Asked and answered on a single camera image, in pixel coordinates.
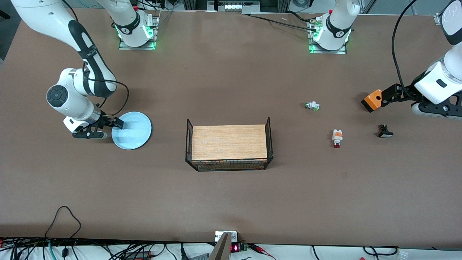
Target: black wire basket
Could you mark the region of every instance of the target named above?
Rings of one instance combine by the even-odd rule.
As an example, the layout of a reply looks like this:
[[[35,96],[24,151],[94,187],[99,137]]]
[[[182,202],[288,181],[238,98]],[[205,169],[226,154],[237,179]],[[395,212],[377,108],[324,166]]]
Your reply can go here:
[[[185,161],[198,172],[264,170],[273,160],[273,144],[269,117],[265,124],[266,157],[264,158],[193,160],[193,131],[194,127],[188,119],[186,125]]]

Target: cable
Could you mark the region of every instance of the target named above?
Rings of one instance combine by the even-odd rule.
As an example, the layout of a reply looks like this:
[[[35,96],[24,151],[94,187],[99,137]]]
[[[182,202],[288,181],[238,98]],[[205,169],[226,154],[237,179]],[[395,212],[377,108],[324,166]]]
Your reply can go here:
[[[53,249],[51,248],[50,240],[48,240],[48,249],[50,250],[51,258],[53,258],[53,260],[57,260],[55,254],[53,253]]]
[[[372,251],[373,251],[374,253],[369,253],[369,252],[366,250],[366,248],[372,249]],[[383,256],[391,256],[391,255],[395,255],[395,254],[398,253],[398,248],[397,248],[397,247],[390,247],[390,248],[394,248],[395,251],[392,252],[392,253],[388,253],[388,254],[386,254],[386,253],[377,253],[377,251],[375,250],[375,248],[374,248],[373,246],[363,246],[363,251],[364,251],[364,253],[366,253],[366,254],[368,254],[368,255],[375,256],[376,259],[379,260],[378,257],[379,257],[380,255],[383,255]]]
[[[176,256],[169,250],[169,248],[167,247],[167,244],[164,244],[165,245],[165,249],[167,249],[167,251],[173,255],[173,257],[175,258],[175,260],[178,260],[176,259]]]
[[[110,115],[102,115],[102,117],[113,117],[115,115],[117,115],[118,113],[120,113],[120,111],[122,111],[122,109],[125,107],[125,105],[127,104],[127,101],[128,101],[128,97],[130,96],[130,90],[128,89],[127,85],[123,84],[122,82],[119,82],[119,81],[116,81],[116,80],[94,80],[94,79],[90,79],[88,77],[85,77],[87,78],[88,80],[91,80],[91,81],[98,81],[98,82],[113,82],[113,83],[117,83],[117,84],[120,84],[122,86],[124,86],[126,89],[127,89],[127,97],[125,98],[125,102],[123,103],[122,107],[119,109],[119,111],[113,113],[113,114],[110,114]]]
[[[77,2],[79,2],[81,5],[85,6],[86,8],[91,8],[91,7],[87,6],[87,5],[85,5],[84,3],[82,3],[80,0],[77,0]]]
[[[271,20],[271,19],[268,19],[268,18],[260,17],[260,16],[253,16],[253,15],[250,15],[250,14],[246,14],[246,15],[248,15],[248,16],[250,16],[250,17],[262,19],[262,20],[265,20],[265,21],[277,23],[277,24],[280,24],[280,25],[285,25],[285,26],[289,26],[289,27],[299,28],[299,29],[303,29],[303,30],[316,31],[316,29],[314,29],[314,28],[308,28],[308,27],[302,27],[302,26],[298,26],[298,25],[291,25],[291,24],[281,23],[281,22],[279,22],[279,21]]]
[[[165,250],[165,244],[164,244],[164,248],[160,251],[160,253],[154,255],[153,257],[156,257],[156,256],[159,256],[160,254],[162,254],[162,252]]]
[[[273,258],[274,260],[277,260],[274,256],[272,256],[270,253],[266,252],[263,248],[255,245],[255,244],[247,244],[249,246],[250,249],[254,250],[255,252],[259,253],[259,254],[264,254],[266,256],[269,256],[271,258]]]
[[[118,113],[120,113],[120,111],[122,111],[122,109],[125,107],[125,105],[127,104],[127,101],[128,101],[128,97],[130,95],[130,90],[128,89],[127,85],[123,84],[122,82],[120,81],[116,81],[116,80],[105,80],[105,79],[102,79],[102,80],[96,80],[96,79],[90,79],[89,77],[87,77],[85,75],[85,62],[83,63],[82,65],[82,71],[83,71],[83,76],[88,79],[88,80],[91,80],[91,81],[97,81],[97,82],[113,82],[113,83],[116,83],[116,84],[120,84],[122,86],[124,86],[126,89],[127,89],[127,97],[125,98],[125,102],[123,103],[122,107],[119,109],[119,111],[113,113],[113,114],[110,114],[110,115],[102,115],[102,117],[113,117],[115,115],[117,115]],[[106,102],[106,99],[104,99],[103,103],[99,106],[99,108],[101,108],[104,103]]]
[[[319,257],[316,254],[316,249],[315,246],[311,246],[313,248],[313,253],[315,253],[316,260],[320,260]]]
[[[407,93],[407,89],[404,87],[404,83],[403,83],[403,79],[401,78],[401,71],[400,71],[400,68],[398,66],[398,62],[396,61],[396,55],[395,55],[395,36],[396,36],[396,30],[398,29],[398,24],[400,23],[401,21],[401,18],[403,17],[404,13],[412,6],[413,3],[415,3],[417,0],[412,0],[406,8],[404,8],[403,12],[400,14],[400,16],[398,17],[398,20],[396,21],[396,24],[395,24],[395,28],[393,29],[393,35],[391,37],[391,55],[393,56],[393,62],[395,63],[395,67],[396,67],[396,72],[398,74],[398,79],[400,81],[400,85],[401,85],[401,88],[403,89],[404,93],[409,96],[409,94]]]
[[[48,239],[48,236],[47,236],[48,231],[50,231],[50,229],[53,227],[53,224],[55,223],[56,218],[58,217],[58,213],[59,213],[59,211],[60,211],[62,208],[66,208],[66,209],[69,211],[69,213],[71,214],[71,216],[75,219],[75,221],[77,221],[77,223],[79,223],[79,228],[78,228],[77,231],[75,231],[74,234],[72,234],[72,236],[70,236],[69,238],[72,238],[72,237],[73,237],[75,234],[77,234],[77,233],[80,231],[80,229],[82,228],[82,223],[80,222],[80,220],[79,220],[78,218],[76,218],[76,217],[74,216],[74,214],[72,213],[72,210],[69,209],[68,206],[61,206],[61,207],[59,207],[58,210],[56,211],[56,213],[55,213],[55,218],[53,218],[53,221],[51,222],[51,225],[48,227],[47,231],[45,232],[45,238],[46,238],[46,239]]]
[[[271,258],[273,258],[274,260],[277,260],[274,256],[270,255],[270,254],[267,253],[266,251],[265,251],[263,254],[264,254],[264,255],[267,255],[267,256],[269,256],[269,257],[271,257]]]
[[[307,23],[309,23],[310,20],[316,19],[316,17],[313,17],[313,18],[311,18],[311,19],[304,19],[304,18],[302,18],[301,16],[299,16],[296,12],[293,12],[293,11],[287,11],[286,13],[291,13],[291,14],[295,15],[295,17],[297,17],[299,20],[304,21],[304,22],[307,22]]]
[[[75,14],[74,9],[72,9],[72,7],[66,2],[66,0],[61,0],[61,1],[63,1],[63,3],[65,3],[66,6],[69,7],[69,9],[71,9],[72,14],[74,14],[75,20],[79,22],[79,18],[77,18],[77,14]]]

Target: round plate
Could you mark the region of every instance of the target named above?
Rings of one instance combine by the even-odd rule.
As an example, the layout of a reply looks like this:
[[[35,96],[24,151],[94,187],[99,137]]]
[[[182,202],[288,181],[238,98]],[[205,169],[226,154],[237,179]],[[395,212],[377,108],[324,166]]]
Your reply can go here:
[[[126,150],[137,149],[147,142],[152,132],[149,118],[140,112],[128,112],[119,117],[123,121],[123,129],[112,128],[112,140]]]

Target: white switch component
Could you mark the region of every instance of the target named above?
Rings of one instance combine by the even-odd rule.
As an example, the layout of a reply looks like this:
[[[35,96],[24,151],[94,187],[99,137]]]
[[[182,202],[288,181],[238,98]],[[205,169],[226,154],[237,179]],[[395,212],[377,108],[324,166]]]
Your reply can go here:
[[[342,130],[334,129],[334,133],[332,134],[332,141],[334,141],[334,147],[340,148],[340,143],[343,140]]]
[[[313,111],[318,111],[319,110],[319,104],[316,103],[315,101],[306,102],[305,107],[309,108],[310,110],[313,110]]]

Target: white robotic arm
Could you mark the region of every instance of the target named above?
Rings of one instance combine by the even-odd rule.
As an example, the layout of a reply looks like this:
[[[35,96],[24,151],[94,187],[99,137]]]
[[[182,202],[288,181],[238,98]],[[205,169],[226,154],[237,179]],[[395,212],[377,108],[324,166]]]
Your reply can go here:
[[[332,12],[317,18],[321,20],[321,27],[313,41],[326,50],[340,49],[347,41],[360,9],[359,0],[336,0]]]
[[[393,102],[413,100],[414,114],[462,120],[462,0],[452,0],[446,6],[441,28],[452,48],[411,85],[394,84],[368,95],[361,103],[369,112]]]
[[[58,39],[73,47],[88,70],[67,68],[62,71],[56,85],[47,92],[51,107],[64,114],[65,126],[74,137],[105,138],[97,131],[87,137],[81,135],[83,128],[93,125],[97,129],[106,126],[122,127],[117,118],[103,117],[102,112],[86,96],[109,97],[116,90],[116,78],[104,60],[85,28],[74,20],[60,0],[12,0],[23,21],[33,30]]]
[[[130,47],[140,47],[154,37],[152,15],[135,11],[130,0],[97,0],[109,13],[123,42]]]

